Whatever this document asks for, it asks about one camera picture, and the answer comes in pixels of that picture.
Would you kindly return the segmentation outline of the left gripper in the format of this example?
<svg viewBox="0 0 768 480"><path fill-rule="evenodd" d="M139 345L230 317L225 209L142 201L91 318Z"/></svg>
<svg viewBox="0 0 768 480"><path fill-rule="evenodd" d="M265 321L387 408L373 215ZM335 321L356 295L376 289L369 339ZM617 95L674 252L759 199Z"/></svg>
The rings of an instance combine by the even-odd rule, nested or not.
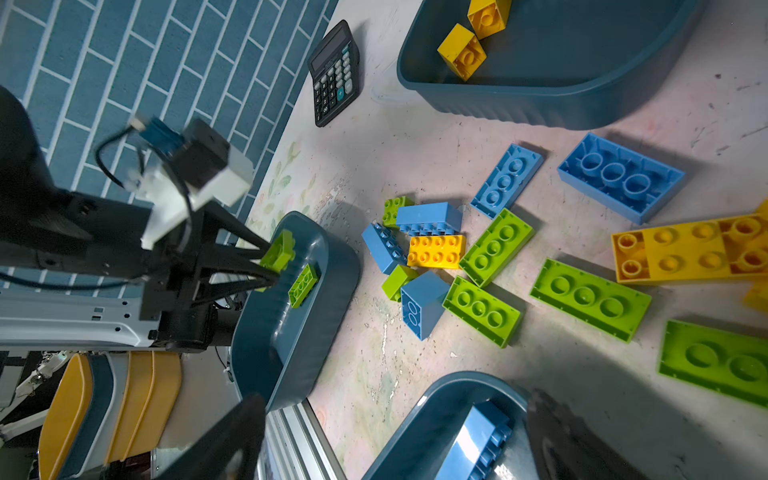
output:
<svg viewBox="0 0 768 480"><path fill-rule="evenodd" d="M174 229L153 251L159 269L144 285L140 312L143 320L157 323L148 333L150 346L176 352L229 346L239 320L240 293L279 280L278 273L256 263L271 244L216 202L193 214L191 239L179 252L183 231L182 226ZM221 231L251 248L218 243Z"/></svg>

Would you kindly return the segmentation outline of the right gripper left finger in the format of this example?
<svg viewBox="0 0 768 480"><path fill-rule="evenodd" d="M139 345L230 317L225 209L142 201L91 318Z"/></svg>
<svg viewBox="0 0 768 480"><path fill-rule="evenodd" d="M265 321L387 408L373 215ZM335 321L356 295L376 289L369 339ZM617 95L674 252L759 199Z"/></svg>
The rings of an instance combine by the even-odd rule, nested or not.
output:
<svg viewBox="0 0 768 480"><path fill-rule="evenodd" d="M266 401L244 397L195 444L165 469L159 479L219 479L240 454L232 479L254 479L265 439Z"/></svg>

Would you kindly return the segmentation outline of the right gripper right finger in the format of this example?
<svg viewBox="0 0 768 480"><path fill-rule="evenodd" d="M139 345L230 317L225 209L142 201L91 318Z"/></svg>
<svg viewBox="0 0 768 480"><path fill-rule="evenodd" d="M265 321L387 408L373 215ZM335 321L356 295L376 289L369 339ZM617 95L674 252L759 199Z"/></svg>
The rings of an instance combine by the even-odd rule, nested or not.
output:
<svg viewBox="0 0 768 480"><path fill-rule="evenodd" d="M528 401L526 431L540 479L647 479L568 405L540 389Z"/></svg>

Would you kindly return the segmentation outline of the green lego brick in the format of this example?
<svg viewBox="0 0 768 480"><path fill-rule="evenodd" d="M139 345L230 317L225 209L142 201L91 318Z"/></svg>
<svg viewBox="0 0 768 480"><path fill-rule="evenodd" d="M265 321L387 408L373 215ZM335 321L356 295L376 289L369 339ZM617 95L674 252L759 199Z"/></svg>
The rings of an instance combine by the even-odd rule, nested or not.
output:
<svg viewBox="0 0 768 480"><path fill-rule="evenodd" d="M289 230L282 230L258 264L270 271L281 273L295 259L295 245L293 234Z"/></svg>

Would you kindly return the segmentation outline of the blue lego brick long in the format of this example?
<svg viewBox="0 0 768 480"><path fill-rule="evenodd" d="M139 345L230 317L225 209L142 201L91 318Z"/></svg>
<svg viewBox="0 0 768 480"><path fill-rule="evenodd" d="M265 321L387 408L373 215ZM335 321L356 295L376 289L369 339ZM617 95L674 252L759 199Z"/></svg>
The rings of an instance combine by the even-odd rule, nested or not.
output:
<svg viewBox="0 0 768 480"><path fill-rule="evenodd" d="M473 405L436 479L485 479L511 435L511 420L493 402Z"/></svg>

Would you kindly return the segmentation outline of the small green lego piece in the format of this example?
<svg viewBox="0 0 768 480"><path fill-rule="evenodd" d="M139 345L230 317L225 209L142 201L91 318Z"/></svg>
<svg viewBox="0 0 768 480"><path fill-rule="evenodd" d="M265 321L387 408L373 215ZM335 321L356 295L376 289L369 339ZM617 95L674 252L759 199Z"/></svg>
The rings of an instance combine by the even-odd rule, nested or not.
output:
<svg viewBox="0 0 768 480"><path fill-rule="evenodd" d="M398 230L397 216L399 209L413 205L414 201L407 196L394 197L386 200L384 203L382 224L387 228Z"/></svg>

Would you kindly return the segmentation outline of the yellow small lego brick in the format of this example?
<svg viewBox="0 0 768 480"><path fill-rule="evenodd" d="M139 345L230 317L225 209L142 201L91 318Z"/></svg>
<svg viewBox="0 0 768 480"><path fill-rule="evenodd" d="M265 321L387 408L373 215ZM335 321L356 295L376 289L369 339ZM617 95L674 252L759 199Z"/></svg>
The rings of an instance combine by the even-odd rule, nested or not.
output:
<svg viewBox="0 0 768 480"><path fill-rule="evenodd" d="M414 236L410 239L407 265L456 270L465 247L464 235Z"/></svg>

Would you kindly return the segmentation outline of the yellow lego cube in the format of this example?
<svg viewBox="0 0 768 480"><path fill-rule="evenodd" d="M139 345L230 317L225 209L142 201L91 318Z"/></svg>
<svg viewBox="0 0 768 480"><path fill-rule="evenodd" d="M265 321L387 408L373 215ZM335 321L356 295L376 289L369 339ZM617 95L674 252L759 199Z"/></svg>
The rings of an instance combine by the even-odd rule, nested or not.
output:
<svg viewBox="0 0 768 480"><path fill-rule="evenodd" d="M511 0L471 0L467 18L479 40L503 31L508 22Z"/></svg>
<svg viewBox="0 0 768 480"><path fill-rule="evenodd" d="M477 36L456 24L437 48L449 69L462 81L468 81L487 59Z"/></svg>

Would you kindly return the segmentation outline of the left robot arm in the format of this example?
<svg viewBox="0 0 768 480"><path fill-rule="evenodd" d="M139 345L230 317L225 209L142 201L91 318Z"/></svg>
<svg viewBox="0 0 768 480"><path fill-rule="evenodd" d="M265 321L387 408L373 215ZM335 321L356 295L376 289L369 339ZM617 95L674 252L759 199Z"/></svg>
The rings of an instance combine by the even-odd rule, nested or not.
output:
<svg viewBox="0 0 768 480"><path fill-rule="evenodd" d="M131 124L158 156L166 180L144 206L55 186L31 121L1 94L1 260L102 278L106 289L140 283L139 318L152 346L194 351L213 340L219 299L267 288L278 274L261 265L269 243L219 200L193 197L233 166L233 149L196 120L175 132L159 120Z"/></svg>

